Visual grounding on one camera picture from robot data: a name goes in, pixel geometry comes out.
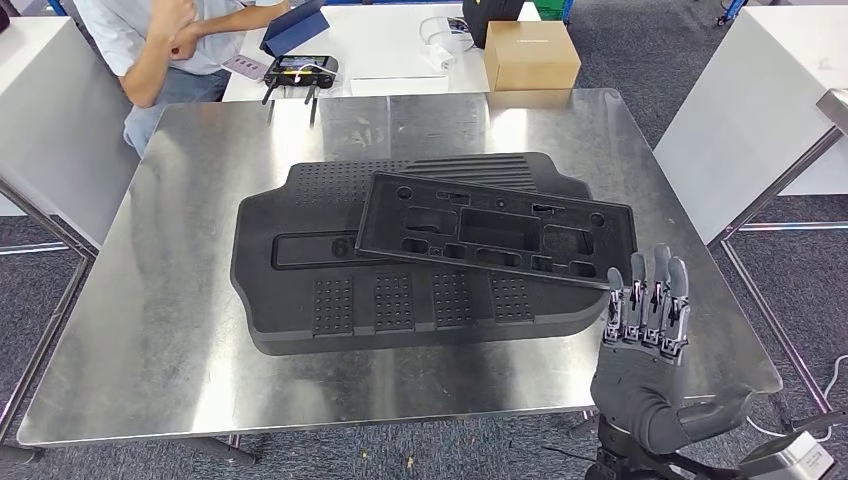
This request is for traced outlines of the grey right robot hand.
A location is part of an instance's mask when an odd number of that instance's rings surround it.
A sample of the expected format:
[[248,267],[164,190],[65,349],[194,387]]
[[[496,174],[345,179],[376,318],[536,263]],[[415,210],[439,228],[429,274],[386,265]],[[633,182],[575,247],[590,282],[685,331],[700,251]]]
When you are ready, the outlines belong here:
[[755,391],[725,387],[712,399],[686,404],[684,359],[689,344],[688,271],[666,244],[654,248],[649,277],[641,253],[631,256],[631,279],[607,272],[609,303],[590,392],[613,426],[655,454],[679,449],[739,427]]

